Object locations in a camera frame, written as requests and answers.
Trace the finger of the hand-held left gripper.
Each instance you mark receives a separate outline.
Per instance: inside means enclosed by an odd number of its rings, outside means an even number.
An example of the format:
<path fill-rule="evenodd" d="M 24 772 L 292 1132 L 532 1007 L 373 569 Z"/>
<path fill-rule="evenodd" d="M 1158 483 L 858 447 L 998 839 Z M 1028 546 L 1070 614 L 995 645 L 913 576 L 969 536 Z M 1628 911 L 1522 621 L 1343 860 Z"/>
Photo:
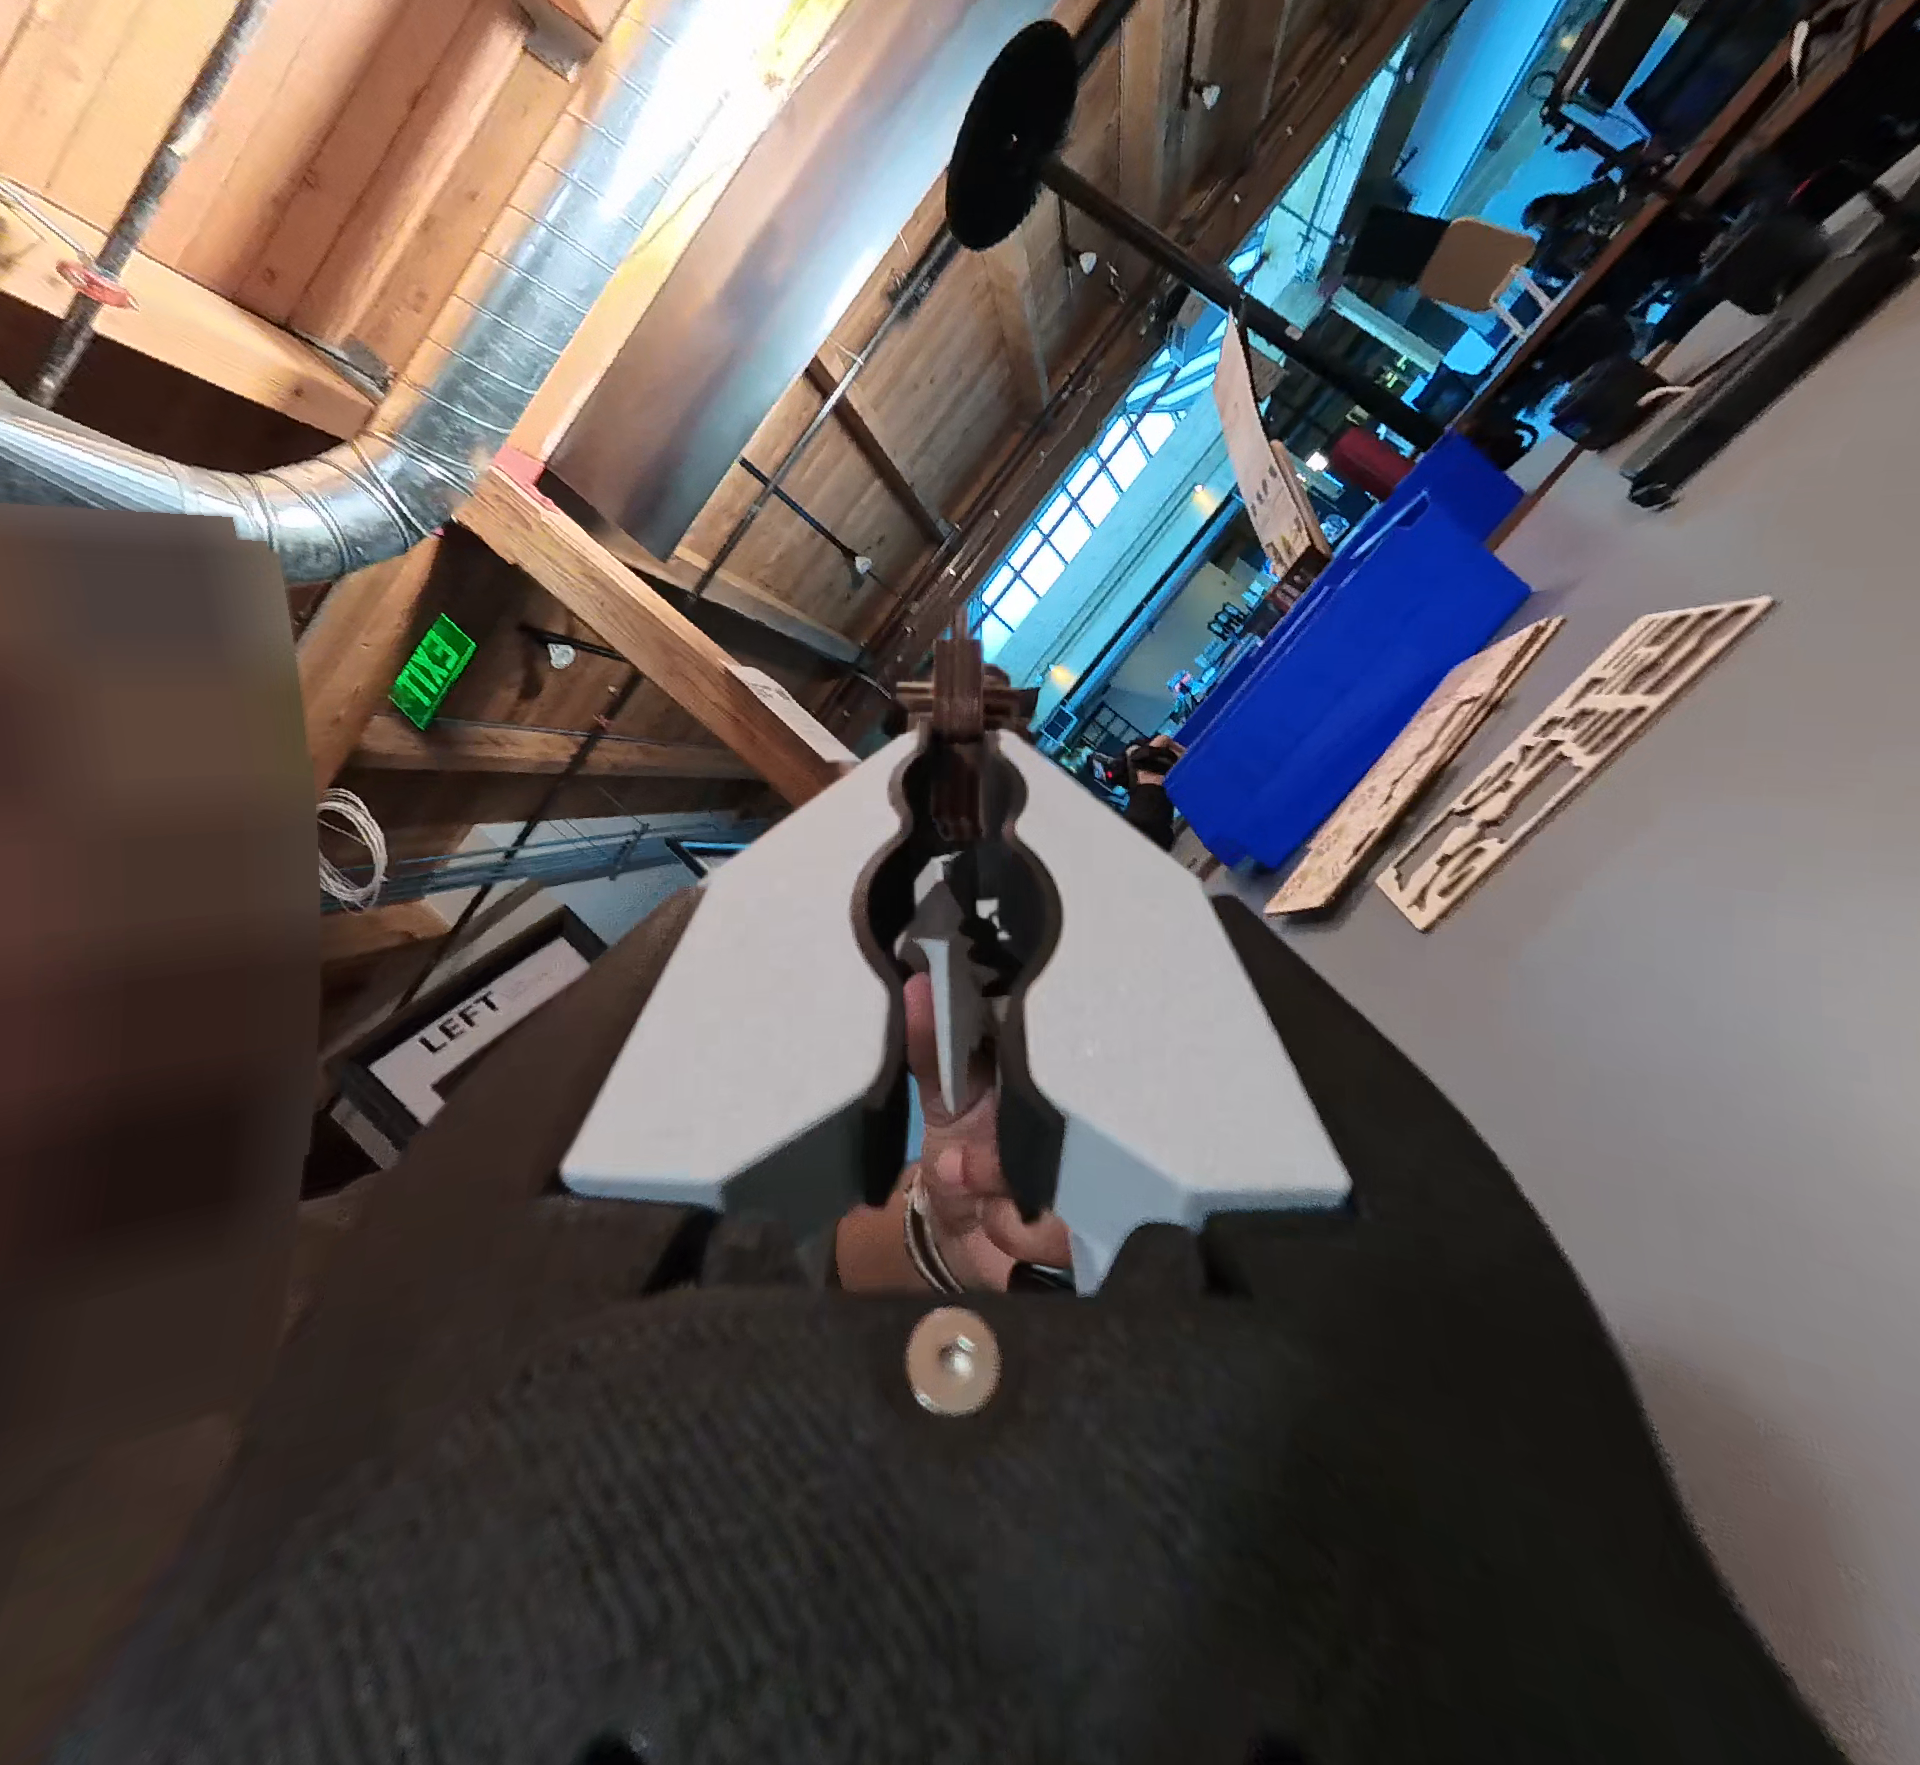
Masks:
<path fill-rule="evenodd" d="M 1022 979 L 1031 937 L 1004 880 L 933 880 L 908 917 L 898 958 L 925 977 L 942 1106 L 961 1120 L 976 1071 Z"/>

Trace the small wooden puzzle piece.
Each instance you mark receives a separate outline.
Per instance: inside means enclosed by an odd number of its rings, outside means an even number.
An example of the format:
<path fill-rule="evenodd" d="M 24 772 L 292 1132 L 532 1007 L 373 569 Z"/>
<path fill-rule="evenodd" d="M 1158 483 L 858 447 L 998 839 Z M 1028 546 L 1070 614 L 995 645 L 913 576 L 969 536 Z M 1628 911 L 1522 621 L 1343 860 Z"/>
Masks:
<path fill-rule="evenodd" d="M 933 645 L 932 673 L 902 687 L 913 754 L 899 778 L 908 828 L 933 852 L 961 852 L 1003 828 L 1012 772 L 1004 734 L 1025 737 L 1039 692 L 986 662 L 966 609 Z"/>

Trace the person's left forearm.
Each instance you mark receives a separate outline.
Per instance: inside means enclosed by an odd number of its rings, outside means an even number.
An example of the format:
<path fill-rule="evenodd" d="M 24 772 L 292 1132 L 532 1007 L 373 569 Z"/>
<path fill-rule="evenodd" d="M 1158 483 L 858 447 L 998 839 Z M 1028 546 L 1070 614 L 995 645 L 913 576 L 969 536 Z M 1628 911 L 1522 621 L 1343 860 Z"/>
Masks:
<path fill-rule="evenodd" d="M 835 1275 L 840 1289 L 861 1296 L 921 1296 L 925 1282 L 906 1249 L 906 1200 L 848 1211 L 835 1232 Z"/>

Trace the grey desk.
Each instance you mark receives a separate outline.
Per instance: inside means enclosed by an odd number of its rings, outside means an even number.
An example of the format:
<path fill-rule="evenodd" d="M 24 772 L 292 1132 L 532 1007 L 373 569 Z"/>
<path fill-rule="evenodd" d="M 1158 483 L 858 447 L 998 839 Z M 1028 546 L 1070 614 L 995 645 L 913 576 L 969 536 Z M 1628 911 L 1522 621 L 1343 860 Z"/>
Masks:
<path fill-rule="evenodd" d="M 1917 292 L 1632 507 L 1506 547 L 1563 614 L 1471 784 L 1633 621 L 1769 598 L 1430 934 L 1272 917 L 1340 1096 L 1427 1081 L 1523 1195 L 1423 1229 L 1312 1491 L 1377 1499 L 1317 1762 L 1917 1762 Z"/>

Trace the person's left hand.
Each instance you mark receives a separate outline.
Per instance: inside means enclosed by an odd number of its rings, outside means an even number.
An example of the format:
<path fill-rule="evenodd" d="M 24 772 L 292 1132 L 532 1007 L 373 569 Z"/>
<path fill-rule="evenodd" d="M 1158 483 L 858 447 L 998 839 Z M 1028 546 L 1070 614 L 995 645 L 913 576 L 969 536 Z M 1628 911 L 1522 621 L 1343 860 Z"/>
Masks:
<path fill-rule="evenodd" d="M 909 1293 L 961 1298 L 1007 1292 L 1018 1275 L 1070 1282 L 1070 1235 L 1054 1215 L 1024 1219 L 1003 1173 L 998 1064 L 989 1046 L 973 1056 L 966 1100 L 947 1106 L 942 1086 L 937 1000 L 920 973 L 903 989 L 908 1069 L 921 1100 L 913 1173 L 890 1216 L 894 1255 Z"/>

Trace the blue plastic bin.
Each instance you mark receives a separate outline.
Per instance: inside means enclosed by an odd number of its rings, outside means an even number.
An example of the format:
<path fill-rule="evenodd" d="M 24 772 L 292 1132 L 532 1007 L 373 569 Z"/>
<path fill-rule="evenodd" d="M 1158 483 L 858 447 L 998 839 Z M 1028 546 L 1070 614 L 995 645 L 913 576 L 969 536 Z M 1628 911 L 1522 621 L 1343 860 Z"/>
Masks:
<path fill-rule="evenodd" d="M 1179 729 L 1169 797 L 1223 866 L 1282 866 L 1530 598 L 1491 550 L 1522 490 L 1447 433 Z"/>

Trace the green exit sign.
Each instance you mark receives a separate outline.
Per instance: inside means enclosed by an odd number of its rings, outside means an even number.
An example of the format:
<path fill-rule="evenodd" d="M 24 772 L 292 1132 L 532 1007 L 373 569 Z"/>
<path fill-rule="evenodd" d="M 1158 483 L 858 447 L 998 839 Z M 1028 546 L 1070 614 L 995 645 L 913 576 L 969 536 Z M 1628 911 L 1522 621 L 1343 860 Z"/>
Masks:
<path fill-rule="evenodd" d="M 476 654 L 476 641 L 452 617 L 437 614 L 409 651 L 391 685 L 399 719 L 424 732 Z"/>

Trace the large window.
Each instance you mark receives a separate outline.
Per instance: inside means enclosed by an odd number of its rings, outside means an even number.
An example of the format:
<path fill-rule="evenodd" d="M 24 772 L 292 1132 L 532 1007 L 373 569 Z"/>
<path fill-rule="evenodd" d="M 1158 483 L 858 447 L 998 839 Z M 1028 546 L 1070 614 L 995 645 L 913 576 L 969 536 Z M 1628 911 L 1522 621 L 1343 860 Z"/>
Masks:
<path fill-rule="evenodd" d="M 970 602 L 970 628 L 998 662 L 1022 625 L 1063 578 L 1093 534 L 1117 508 L 1213 379 L 1218 338 L 1187 361 L 1160 352 L 1120 400 L 1103 432 L 1028 520 Z"/>

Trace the hanging plywood board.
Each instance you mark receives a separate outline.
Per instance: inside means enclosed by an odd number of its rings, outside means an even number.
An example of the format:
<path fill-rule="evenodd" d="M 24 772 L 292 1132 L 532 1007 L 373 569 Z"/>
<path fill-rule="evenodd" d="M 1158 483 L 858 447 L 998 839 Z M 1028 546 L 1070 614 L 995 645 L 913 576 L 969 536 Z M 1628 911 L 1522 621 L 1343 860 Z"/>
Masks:
<path fill-rule="evenodd" d="M 1307 585 L 1332 547 L 1284 446 L 1269 438 L 1256 390 L 1245 329 L 1227 316 L 1213 375 L 1213 408 L 1243 507 L 1282 582 Z"/>

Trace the red cylinder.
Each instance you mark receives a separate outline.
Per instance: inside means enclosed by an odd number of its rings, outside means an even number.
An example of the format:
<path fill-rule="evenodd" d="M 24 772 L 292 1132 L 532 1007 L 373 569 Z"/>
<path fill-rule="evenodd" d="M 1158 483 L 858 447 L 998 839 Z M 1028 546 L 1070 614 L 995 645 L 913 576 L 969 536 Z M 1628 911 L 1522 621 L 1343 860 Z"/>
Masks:
<path fill-rule="evenodd" d="M 1376 505 L 1388 503 L 1405 483 L 1419 455 L 1405 454 L 1379 433 L 1349 426 L 1326 449 L 1326 470 L 1343 486 L 1362 492 Z"/>

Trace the wooden puzzle sheet with cutouts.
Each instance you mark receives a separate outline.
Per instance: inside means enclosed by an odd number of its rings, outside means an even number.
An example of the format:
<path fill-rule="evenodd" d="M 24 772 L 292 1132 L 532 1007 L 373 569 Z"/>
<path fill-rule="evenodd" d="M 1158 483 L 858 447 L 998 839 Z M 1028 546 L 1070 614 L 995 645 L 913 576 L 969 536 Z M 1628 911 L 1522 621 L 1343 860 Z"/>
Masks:
<path fill-rule="evenodd" d="M 1625 626 L 1548 709 L 1379 866 L 1421 934 L 1466 901 L 1766 617 L 1767 597 L 1656 611 Z"/>

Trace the tan chair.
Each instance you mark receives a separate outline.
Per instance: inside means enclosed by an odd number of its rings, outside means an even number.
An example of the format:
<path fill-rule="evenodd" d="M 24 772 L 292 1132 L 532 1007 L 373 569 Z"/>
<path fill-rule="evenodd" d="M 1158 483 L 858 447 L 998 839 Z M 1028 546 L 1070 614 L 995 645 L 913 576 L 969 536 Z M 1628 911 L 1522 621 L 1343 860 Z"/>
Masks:
<path fill-rule="evenodd" d="M 1528 267 L 1537 238 L 1479 218 L 1455 218 L 1438 224 L 1427 262 L 1413 282 L 1413 292 L 1437 306 L 1466 314 L 1494 314 L 1515 337 L 1528 326 L 1506 303 L 1510 288 L 1519 283 L 1537 296 Z"/>

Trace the long black flat object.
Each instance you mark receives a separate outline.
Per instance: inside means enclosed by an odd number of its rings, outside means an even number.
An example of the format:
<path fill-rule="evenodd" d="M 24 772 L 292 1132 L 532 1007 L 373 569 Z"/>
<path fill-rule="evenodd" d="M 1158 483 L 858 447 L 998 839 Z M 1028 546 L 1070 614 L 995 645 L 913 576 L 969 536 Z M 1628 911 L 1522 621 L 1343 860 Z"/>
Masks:
<path fill-rule="evenodd" d="M 1668 507 L 1745 427 L 1917 277 L 1917 238 L 1879 232 L 1821 264 L 1764 329 L 1620 462 L 1629 505 Z"/>

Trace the black ceiling pipe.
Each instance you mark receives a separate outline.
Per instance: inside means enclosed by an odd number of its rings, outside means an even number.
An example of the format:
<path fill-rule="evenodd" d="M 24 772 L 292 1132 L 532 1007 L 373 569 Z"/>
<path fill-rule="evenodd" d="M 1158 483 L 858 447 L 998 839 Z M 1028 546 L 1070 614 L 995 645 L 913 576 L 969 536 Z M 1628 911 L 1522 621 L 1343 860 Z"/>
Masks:
<path fill-rule="evenodd" d="M 48 409 L 65 390 L 99 329 L 101 314 L 132 310 L 125 272 L 143 244 L 156 211 L 174 189 L 186 159 L 202 142 L 207 122 L 227 90 L 237 63 L 259 36 L 275 0 L 239 0 L 220 37 L 193 75 L 154 152 L 114 218 L 97 249 L 74 249 L 60 262 L 74 297 L 61 316 L 52 345 L 41 361 L 26 400 Z"/>

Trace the silver metal air duct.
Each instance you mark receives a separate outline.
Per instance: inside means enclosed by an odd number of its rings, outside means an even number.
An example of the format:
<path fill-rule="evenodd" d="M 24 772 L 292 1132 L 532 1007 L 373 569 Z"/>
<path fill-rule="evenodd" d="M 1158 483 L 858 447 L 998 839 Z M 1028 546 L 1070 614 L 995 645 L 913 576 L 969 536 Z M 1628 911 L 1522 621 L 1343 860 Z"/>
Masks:
<path fill-rule="evenodd" d="M 409 553 L 493 458 L 801 0 L 631 0 L 411 365 L 355 438 L 262 475 L 189 466 L 5 392 L 5 511 L 198 514 L 287 585 Z"/>

